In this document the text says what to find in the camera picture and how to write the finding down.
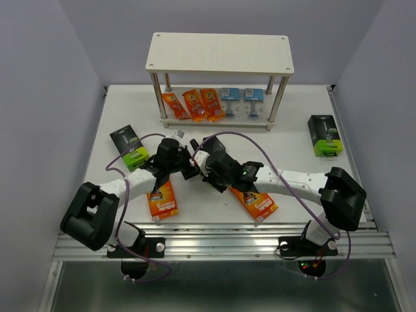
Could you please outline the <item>orange Gillette Fusion pack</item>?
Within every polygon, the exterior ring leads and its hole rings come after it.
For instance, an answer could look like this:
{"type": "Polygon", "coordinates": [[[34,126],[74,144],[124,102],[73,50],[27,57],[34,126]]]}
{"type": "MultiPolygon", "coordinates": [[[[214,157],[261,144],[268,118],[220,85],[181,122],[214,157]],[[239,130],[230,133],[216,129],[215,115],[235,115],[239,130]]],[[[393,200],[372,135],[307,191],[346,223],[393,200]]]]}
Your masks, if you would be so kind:
{"type": "Polygon", "coordinates": [[[149,212],[154,222],[179,213],[172,184],[168,180],[163,186],[147,194],[149,212]]]}
{"type": "Polygon", "coordinates": [[[278,209],[267,193],[240,192],[232,187],[228,189],[256,222],[263,222],[278,209]]]}

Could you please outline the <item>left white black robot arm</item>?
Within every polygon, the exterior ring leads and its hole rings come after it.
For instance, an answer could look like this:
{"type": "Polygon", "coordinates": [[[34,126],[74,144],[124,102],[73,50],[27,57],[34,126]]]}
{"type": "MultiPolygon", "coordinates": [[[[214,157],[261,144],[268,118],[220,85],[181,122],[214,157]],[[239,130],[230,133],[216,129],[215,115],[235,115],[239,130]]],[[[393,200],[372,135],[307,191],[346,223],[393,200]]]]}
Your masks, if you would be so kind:
{"type": "Polygon", "coordinates": [[[144,231],[129,222],[117,222],[117,211],[120,207],[126,210],[133,198],[158,190],[178,172],[188,180],[199,174],[199,168],[186,146],[174,138],[164,138],[156,154],[129,175],[101,185],[83,183],[60,223],[61,232],[92,251],[110,245],[131,256],[144,257],[144,231]]]}

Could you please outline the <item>black green razor box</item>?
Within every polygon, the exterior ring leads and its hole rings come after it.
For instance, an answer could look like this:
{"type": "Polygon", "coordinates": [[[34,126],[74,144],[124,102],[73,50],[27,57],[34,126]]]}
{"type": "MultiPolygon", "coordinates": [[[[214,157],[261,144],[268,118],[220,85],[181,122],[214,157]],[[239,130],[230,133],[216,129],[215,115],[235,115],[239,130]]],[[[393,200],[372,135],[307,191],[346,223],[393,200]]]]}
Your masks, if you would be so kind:
{"type": "Polygon", "coordinates": [[[198,151],[200,150],[209,154],[209,157],[206,160],[208,166],[216,166],[217,164],[223,165],[229,162],[225,145],[223,145],[223,143],[215,136],[202,144],[202,147],[198,151]]]}
{"type": "Polygon", "coordinates": [[[122,160],[130,172],[144,164],[150,157],[147,149],[139,141],[139,137],[131,125],[113,131],[110,138],[122,156],[122,160]]]}

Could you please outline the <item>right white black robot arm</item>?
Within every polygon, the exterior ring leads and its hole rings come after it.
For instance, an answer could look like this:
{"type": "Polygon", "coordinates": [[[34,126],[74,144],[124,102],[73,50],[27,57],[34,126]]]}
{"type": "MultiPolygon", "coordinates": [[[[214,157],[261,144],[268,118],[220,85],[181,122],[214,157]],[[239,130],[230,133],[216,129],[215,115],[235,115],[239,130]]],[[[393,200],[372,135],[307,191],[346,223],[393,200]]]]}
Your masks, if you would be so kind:
{"type": "Polygon", "coordinates": [[[199,151],[194,164],[203,181],[217,191],[231,187],[239,192],[281,194],[320,205],[323,212],[313,215],[299,238],[301,250],[313,254],[340,231],[359,227],[366,191],[345,170],[333,167],[327,173],[277,172],[261,162],[239,163],[224,151],[199,151]]]}

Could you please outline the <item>orange BIC razor bag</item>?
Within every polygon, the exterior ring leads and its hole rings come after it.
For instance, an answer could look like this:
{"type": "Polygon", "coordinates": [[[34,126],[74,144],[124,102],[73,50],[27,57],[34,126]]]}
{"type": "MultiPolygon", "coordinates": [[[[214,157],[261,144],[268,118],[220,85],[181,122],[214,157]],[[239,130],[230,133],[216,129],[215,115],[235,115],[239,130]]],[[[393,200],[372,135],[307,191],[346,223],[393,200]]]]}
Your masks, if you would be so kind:
{"type": "Polygon", "coordinates": [[[200,95],[196,89],[188,90],[182,94],[191,118],[195,122],[200,122],[208,117],[200,99],[200,95]]]}
{"type": "Polygon", "coordinates": [[[209,113],[208,120],[215,122],[225,116],[217,92],[214,88],[200,89],[200,96],[204,109],[209,113]]]}
{"type": "Polygon", "coordinates": [[[177,120],[190,119],[189,113],[185,110],[184,106],[182,106],[174,93],[163,93],[162,98],[164,102],[172,109],[177,120]]]}

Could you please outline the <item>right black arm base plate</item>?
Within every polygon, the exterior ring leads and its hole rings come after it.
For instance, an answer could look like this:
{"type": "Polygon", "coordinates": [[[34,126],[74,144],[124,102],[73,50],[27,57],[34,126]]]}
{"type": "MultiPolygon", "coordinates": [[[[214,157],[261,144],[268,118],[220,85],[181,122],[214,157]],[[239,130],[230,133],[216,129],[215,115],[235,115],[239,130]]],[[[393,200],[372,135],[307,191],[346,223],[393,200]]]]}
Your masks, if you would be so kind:
{"type": "Polygon", "coordinates": [[[285,259],[299,257],[314,257],[316,255],[336,256],[337,247],[329,247],[328,242],[319,246],[308,240],[301,239],[300,236],[283,236],[278,239],[276,253],[285,259]]]}

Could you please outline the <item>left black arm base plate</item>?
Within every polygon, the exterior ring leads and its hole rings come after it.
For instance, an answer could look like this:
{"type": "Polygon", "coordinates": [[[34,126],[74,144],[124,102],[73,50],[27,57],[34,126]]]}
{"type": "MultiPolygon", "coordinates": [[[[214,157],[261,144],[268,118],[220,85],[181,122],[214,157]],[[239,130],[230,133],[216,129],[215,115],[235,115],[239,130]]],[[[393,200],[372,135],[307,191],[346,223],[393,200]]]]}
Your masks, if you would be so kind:
{"type": "MultiPolygon", "coordinates": [[[[166,239],[164,237],[146,237],[141,241],[135,242],[131,247],[127,247],[130,252],[134,252],[142,257],[161,259],[164,257],[166,239]]],[[[109,259],[133,259],[134,255],[123,250],[116,245],[114,248],[107,248],[106,256],[109,259]]]]}

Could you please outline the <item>blue clear razor blister pack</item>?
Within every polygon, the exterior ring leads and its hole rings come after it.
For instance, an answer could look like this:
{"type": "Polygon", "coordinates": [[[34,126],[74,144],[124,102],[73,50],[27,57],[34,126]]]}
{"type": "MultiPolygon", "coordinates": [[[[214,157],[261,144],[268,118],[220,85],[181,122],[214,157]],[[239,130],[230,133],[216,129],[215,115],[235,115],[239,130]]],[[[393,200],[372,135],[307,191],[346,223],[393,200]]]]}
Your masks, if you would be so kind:
{"type": "Polygon", "coordinates": [[[239,117],[241,111],[239,88],[221,88],[220,100],[226,118],[239,117]]]}

